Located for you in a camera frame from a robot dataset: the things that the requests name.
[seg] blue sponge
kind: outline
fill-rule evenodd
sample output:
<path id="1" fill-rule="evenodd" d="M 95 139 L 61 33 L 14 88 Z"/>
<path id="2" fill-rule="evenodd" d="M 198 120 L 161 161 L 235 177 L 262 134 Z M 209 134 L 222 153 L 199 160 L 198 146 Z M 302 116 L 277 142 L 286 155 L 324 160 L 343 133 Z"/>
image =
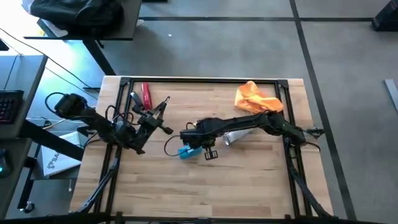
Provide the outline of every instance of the blue sponge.
<path id="1" fill-rule="evenodd" d="M 184 146 L 178 150 L 178 153 L 180 154 L 180 159 L 189 159 L 194 156 L 200 155 L 202 150 L 202 147 L 191 149 L 189 146 Z"/>

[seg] orange towel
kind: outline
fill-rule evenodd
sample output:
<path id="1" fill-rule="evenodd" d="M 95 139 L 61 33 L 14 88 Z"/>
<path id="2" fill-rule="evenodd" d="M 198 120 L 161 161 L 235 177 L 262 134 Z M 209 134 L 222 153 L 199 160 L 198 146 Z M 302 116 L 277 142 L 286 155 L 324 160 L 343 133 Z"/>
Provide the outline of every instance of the orange towel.
<path id="1" fill-rule="evenodd" d="M 248 81 L 238 88 L 235 96 L 235 106 L 254 114 L 265 110 L 280 112 L 284 109 L 280 100 L 275 97 L 267 97 L 253 81 Z"/>

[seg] gray floor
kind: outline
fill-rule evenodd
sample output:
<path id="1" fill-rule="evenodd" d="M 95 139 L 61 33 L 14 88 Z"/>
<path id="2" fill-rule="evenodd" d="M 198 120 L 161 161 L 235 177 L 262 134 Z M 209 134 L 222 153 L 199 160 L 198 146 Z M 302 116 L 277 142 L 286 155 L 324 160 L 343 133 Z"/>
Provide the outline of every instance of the gray floor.
<path id="1" fill-rule="evenodd" d="M 301 17 L 373 17 L 389 1 L 295 2 Z M 292 17 L 292 10 L 289 0 L 169 0 L 144 4 L 141 16 Z M 382 81 L 398 79 L 398 34 L 373 32 L 369 22 L 303 22 L 302 26 L 357 217 L 395 223 L 398 114 Z M 315 124 L 322 126 L 294 22 L 147 21 L 134 39 L 105 42 L 103 52 L 120 75 L 303 78 Z M 29 41 L 83 80 L 103 76 L 81 43 L 52 42 L 50 48 L 44 42 Z M 81 86 L 61 68 L 52 63 L 48 67 Z M 43 97 L 54 91 L 55 82 L 62 84 L 59 91 L 84 95 L 46 71 L 30 117 L 58 119 L 43 110 Z M 54 130 L 71 131 L 77 126 L 65 123 Z M 324 137 L 320 145 L 333 209 L 344 218 Z M 31 200 L 37 210 L 28 215 L 15 209 L 19 185 L 8 217 L 66 213 L 72 195 L 68 183 L 36 183 Z"/>

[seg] red marker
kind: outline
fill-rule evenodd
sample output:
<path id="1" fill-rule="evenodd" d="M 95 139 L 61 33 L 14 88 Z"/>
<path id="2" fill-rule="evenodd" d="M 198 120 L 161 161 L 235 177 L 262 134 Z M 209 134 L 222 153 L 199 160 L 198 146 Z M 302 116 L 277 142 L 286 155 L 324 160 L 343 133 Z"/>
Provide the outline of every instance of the red marker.
<path id="1" fill-rule="evenodd" d="M 141 89 L 142 89 L 142 97 L 144 99 L 144 108 L 146 110 L 151 110 L 152 109 L 152 100 L 150 98 L 148 83 L 146 83 L 146 82 L 142 83 Z"/>

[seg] wooden table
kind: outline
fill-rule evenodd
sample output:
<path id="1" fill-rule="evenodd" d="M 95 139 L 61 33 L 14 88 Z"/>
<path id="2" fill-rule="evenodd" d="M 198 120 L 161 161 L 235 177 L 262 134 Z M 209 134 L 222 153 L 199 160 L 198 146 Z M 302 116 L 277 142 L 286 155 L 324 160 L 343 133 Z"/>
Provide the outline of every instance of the wooden table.
<path id="1" fill-rule="evenodd" d="M 115 104 L 120 78 L 104 78 L 96 107 L 99 114 L 104 115 L 108 105 Z M 289 79 L 288 83 L 297 125 L 312 127 L 303 80 Z M 174 134 L 185 129 L 189 121 L 248 114 L 233 105 L 239 84 L 154 82 L 149 86 L 154 106 L 171 96 L 164 124 Z M 272 85 L 259 88 L 275 96 Z M 134 82 L 134 90 L 141 94 L 141 83 Z M 255 129 L 231 147 L 219 138 L 214 147 L 219 158 L 212 161 L 206 161 L 203 155 L 187 161 L 166 156 L 163 148 L 169 137 L 158 129 L 143 148 L 146 153 L 140 156 L 123 149 L 112 214 L 213 218 L 283 218 L 293 214 L 281 137 Z M 97 187 L 105 147 L 105 143 L 96 142 L 86 148 L 70 210 L 77 209 Z M 167 146 L 170 153 L 180 147 L 182 142 L 178 138 Z M 304 146 L 302 160 L 308 187 L 325 210 L 332 213 L 320 152 L 311 145 Z M 101 211 L 107 194 L 105 190 Z M 299 199 L 300 211 L 304 211 L 302 197 Z"/>

